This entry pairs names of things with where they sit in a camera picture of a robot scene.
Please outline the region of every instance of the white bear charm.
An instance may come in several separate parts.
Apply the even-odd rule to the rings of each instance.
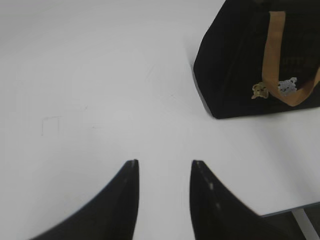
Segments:
[[[296,82],[298,79],[292,77],[289,80],[279,81],[278,89],[282,96],[288,96],[289,94],[295,93],[297,91]]]

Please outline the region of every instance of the bag handle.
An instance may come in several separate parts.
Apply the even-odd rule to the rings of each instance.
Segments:
[[[280,101],[295,107],[306,100],[313,89],[320,81],[320,68],[318,69],[315,78],[304,84],[304,86],[288,96],[281,95],[279,85],[281,46],[283,33],[286,23],[285,11],[271,11],[268,36],[264,49],[263,66],[262,66],[262,81],[272,96]]]

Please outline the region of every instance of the white table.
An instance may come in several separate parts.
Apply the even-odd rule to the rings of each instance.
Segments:
[[[260,215],[320,201],[320,110],[213,119],[191,65],[223,0],[2,0],[0,239],[140,162],[136,240],[194,240],[193,159]]]

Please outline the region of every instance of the black handbag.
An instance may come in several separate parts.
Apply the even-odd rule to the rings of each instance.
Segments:
[[[217,119],[320,106],[320,1],[226,0],[193,71]]]

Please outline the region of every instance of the bag charm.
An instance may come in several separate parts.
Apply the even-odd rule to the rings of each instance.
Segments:
[[[269,91],[263,81],[253,85],[252,90],[253,96],[251,99],[256,99],[257,97],[267,99],[269,97]]]
[[[279,81],[278,89],[282,96],[288,96],[289,94],[295,93],[297,91],[296,88],[296,77],[292,77],[289,80]]]

